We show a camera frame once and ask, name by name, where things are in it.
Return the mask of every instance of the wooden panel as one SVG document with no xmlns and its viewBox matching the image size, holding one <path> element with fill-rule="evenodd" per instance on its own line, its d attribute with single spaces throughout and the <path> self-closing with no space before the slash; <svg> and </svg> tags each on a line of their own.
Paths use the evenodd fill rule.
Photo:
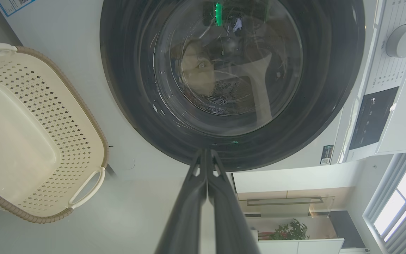
<svg viewBox="0 0 406 254">
<path fill-rule="evenodd" d="M 297 254 L 298 241 L 271 241 L 259 242 L 258 248 L 261 254 Z"/>
<path fill-rule="evenodd" d="M 332 209 L 346 209 L 348 200 L 355 187 L 314 189 L 314 190 L 293 190 L 288 191 L 288 198 L 301 198 L 307 196 L 334 196 L 335 202 Z"/>
<path fill-rule="evenodd" d="M 286 198 L 286 192 L 287 191 L 237 193 L 237 198 L 239 200 L 267 199 L 267 198 Z"/>
<path fill-rule="evenodd" d="M 339 254 L 344 239 L 300 241 L 297 254 Z"/>
</svg>

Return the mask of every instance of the laundry basket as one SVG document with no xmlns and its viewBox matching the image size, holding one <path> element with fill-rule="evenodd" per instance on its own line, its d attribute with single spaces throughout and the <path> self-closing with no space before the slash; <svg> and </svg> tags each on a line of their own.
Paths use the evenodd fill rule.
<svg viewBox="0 0 406 254">
<path fill-rule="evenodd" d="M 103 183 L 107 147 L 56 64 L 0 43 L 0 209 L 35 223 L 66 217 Z M 75 200 L 95 174 L 93 189 Z"/>
</svg>

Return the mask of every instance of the washing machine door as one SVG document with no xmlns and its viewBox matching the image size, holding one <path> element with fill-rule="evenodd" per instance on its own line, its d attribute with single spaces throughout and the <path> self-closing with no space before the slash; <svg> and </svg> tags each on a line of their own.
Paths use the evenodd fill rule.
<svg viewBox="0 0 406 254">
<path fill-rule="evenodd" d="M 285 159 L 338 114 L 364 50 L 360 0 L 106 0 L 106 76 L 132 126 L 190 164 Z"/>
</svg>

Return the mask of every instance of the control panel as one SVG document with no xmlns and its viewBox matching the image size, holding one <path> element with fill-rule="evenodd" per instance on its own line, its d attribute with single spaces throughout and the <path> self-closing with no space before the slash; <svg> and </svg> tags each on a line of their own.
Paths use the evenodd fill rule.
<svg viewBox="0 0 406 254">
<path fill-rule="evenodd" d="M 377 152 L 406 78 L 406 0 L 387 0 L 346 161 Z"/>
<path fill-rule="evenodd" d="M 406 77 L 406 58 L 388 55 L 387 44 L 403 41 L 392 36 L 396 29 L 406 25 L 406 0 L 387 0 L 365 94 L 377 93 L 400 86 Z"/>
</svg>

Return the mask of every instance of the potted plant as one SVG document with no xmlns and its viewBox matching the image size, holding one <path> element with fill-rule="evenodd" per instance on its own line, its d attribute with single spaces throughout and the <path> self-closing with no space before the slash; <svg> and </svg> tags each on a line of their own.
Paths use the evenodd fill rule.
<svg viewBox="0 0 406 254">
<path fill-rule="evenodd" d="M 309 238 L 306 235 L 308 227 L 293 219 L 289 224 L 280 225 L 274 233 L 269 235 L 271 240 L 305 240 Z"/>
</svg>

